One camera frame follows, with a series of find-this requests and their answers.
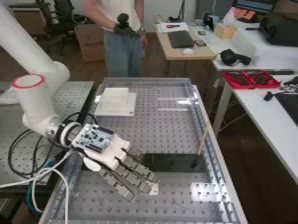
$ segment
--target robotic hand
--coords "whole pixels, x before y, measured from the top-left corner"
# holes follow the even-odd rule
[[[135,193],[124,184],[130,183],[139,191],[150,194],[159,183],[156,174],[130,154],[131,143],[96,124],[72,126],[68,141],[84,158],[87,167],[100,173],[107,183],[116,188],[128,201]]]

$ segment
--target cardboard box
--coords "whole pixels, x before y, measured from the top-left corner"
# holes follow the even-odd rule
[[[233,39],[236,27],[217,23],[215,33],[221,39]]]
[[[78,40],[86,62],[104,61],[104,30],[98,24],[79,25]]]
[[[41,11],[14,11],[18,22],[31,35],[47,35]]]

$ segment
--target glass table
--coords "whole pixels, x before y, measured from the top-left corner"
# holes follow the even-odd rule
[[[75,153],[64,168],[71,223],[248,223],[213,130],[198,156],[209,120],[191,80],[107,78],[91,113],[107,87],[128,87],[138,94],[135,116],[98,121],[131,141],[132,152],[144,155],[144,164],[160,177],[159,195],[136,192],[130,203],[100,175],[83,168]],[[58,184],[41,223],[64,223],[64,190]]]

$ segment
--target red tray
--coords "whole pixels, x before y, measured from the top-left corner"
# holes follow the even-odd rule
[[[252,77],[251,73],[255,73],[255,75],[259,76],[257,79],[264,83],[259,83],[259,81],[256,81],[256,78]],[[263,70],[248,70],[245,71],[245,75],[252,79],[256,87],[260,89],[273,89],[273,88],[280,88],[281,86],[281,82],[279,82],[273,78],[273,76]]]
[[[231,84],[233,89],[255,89],[256,83],[245,74],[244,71],[239,70],[225,70],[221,72],[223,77],[225,78],[227,82]]]

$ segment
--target white shirt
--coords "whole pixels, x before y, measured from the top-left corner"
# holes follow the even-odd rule
[[[122,13],[130,15],[130,25],[135,31],[142,28],[142,22],[135,8],[135,0],[98,0],[100,11],[118,23],[118,17]]]

